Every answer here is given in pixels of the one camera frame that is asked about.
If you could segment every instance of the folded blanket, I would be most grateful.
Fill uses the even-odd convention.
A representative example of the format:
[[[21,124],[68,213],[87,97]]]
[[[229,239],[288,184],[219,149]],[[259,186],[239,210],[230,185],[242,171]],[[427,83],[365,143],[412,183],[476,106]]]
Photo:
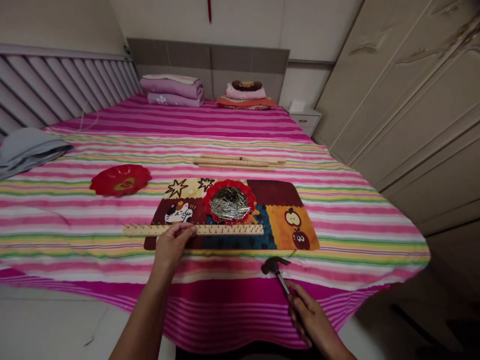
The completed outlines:
[[[231,83],[226,85],[225,95],[227,98],[236,100],[265,99],[267,97],[263,87],[257,91],[240,91],[234,89]]]
[[[198,99],[200,91],[203,89],[200,80],[188,85],[170,79],[147,79],[143,77],[140,80],[140,85],[149,93],[175,94],[189,99]]]
[[[143,78],[150,79],[150,80],[170,79],[170,80],[176,81],[177,83],[182,83],[187,85],[193,85],[196,82],[200,81],[196,77],[184,76],[184,75],[173,75],[173,74],[149,74],[149,75],[143,75]]]
[[[0,148],[0,181],[46,164],[73,148],[37,128],[16,130],[3,140]]]
[[[276,107],[277,104],[271,98],[253,100],[236,100],[226,97],[225,95],[216,100],[217,105],[230,109],[245,109],[245,110],[265,110]]]
[[[196,99],[190,99],[187,97],[168,94],[168,93],[154,93],[149,92],[147,95],[149,104],[160,104],[160,105],[171,105],[171,106],[184,106],[189,108],[199,108],[204,103],[204,89],[201,89],[201,92]]]

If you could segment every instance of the gray cloth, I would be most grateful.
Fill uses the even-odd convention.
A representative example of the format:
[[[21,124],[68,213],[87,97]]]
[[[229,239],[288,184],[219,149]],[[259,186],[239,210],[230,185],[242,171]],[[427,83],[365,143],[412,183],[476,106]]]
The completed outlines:
[[[74,147],[33,127],[9,134],[0,147],[0,181],[43,165]]]

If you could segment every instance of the headboard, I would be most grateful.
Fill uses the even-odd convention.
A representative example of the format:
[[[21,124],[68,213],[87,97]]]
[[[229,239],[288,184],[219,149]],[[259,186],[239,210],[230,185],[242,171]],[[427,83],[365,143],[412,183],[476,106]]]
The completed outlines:
[[[289,49],[132,37],[127,41],[140,77],[164,73],[199,78],[208,100],[225,95],[233,80],[261,81],[267,96],[280,100]]]
[[[22,127],[41,129],[139,92],[127,55],[0,44],[0,141]]]

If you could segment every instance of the nightstand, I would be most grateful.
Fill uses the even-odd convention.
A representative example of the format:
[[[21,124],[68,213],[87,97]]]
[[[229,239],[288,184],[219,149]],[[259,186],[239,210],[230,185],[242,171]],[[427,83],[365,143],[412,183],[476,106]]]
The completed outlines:
[[[289,112],[287,109],[285,110],[290,114],[290,117],[293,119],[293,121],[295,121],[298,126],[301,127],[303,132],[310,137],[314,133],[314,130],[317,127],[320,118],[322,117],[320,112],[310,108],[303,109],[303,111],[294,112]]]

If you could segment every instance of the bear plush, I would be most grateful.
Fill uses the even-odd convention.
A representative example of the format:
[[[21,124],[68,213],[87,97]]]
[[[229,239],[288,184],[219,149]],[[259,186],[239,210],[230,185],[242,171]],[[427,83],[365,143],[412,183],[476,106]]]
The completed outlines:
[[[239,91],[257,91],[262,88],[262,83],[260,81],[232,81],[231,85],[235,90]]]

